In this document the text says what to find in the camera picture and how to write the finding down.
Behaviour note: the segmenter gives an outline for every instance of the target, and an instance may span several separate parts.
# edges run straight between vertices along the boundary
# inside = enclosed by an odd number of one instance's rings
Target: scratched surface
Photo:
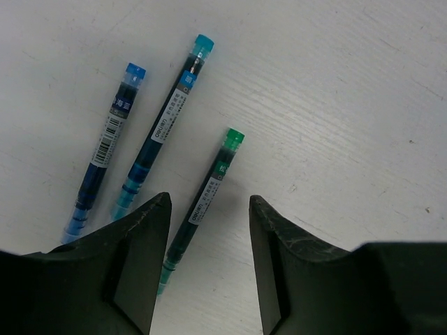
[[[442,0],[0,1],[0,248],[58,245],[125,66],[148,71],[93,215],[108,210],[196,34],[215,50],[140,201],[170,238],[226,127],[246,134],[158,303],[157,334],[260,334],[249,196],[331,244],[447,239]]]

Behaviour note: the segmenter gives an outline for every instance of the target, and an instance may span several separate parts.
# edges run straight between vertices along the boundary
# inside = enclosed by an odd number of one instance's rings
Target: blue tube
[[[146,70],[135,64],[129,63],[127,66],[126,74],[113,99],[103,132],[82,180],[75,209],[64,229],[64,234],[61,238],[63,244],[75,241],[82,236],[89,218],[90,209],[93,207],[98,195],[105,171],[107,171],[119,135],[129,116],[145,73]]]
[[[128,214],[135,196],[140,192],[141,186],[145,182],[163,143],[171,132],[213,46],[214,42],[208,37],[204,35],[197,37],[188,59],[177,76],[140,153],[127,175],[121,193],[110,214],[112,222]]]

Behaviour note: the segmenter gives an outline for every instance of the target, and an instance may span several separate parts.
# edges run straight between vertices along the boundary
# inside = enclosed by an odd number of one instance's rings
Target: barcode
[[[93,158],[95,163],[101,165],[107,165],[110,159],[110,147],[112,143],[116,140],[116,132],[119,128],[119,120],[109,118],[108,123],[105,124],[105,131],[101,137],[101,142],[96,150],[96,154]]]

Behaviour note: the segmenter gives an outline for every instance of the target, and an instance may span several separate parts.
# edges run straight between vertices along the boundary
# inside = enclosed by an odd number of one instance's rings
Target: teal cap
[[[239,131],[230,128],[226,134],[225,142],[223,146],[227,149],[230,149],[236,152],[239,149],[242,141],[244,140],[245,135],[240,133]]]
[[[214,47],[214,42],[210,40],[205,35],[199,35],[196,38],[196,44],[194,45],[193,51],[191,51],[192,54],[195,56],[199,56],[201,53],[201,58],[206,60],[206,58],[210,55],[212,48]]]

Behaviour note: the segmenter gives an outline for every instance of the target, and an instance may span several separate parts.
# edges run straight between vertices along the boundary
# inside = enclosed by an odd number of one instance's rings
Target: blue cap
[[[199,35],[196,38],[196,44],[194,45],[191,53],[196,56],[198,56],[199,53],[202,53],[202,59],[206,60],[213,47],[214,42],[212,40],[205,35]]]
[[[127,73],[130,73],[140,79],[143,79],[146,74],[146,70],[144,68],[141,68],[135,64],[129,63],[126,69]]]

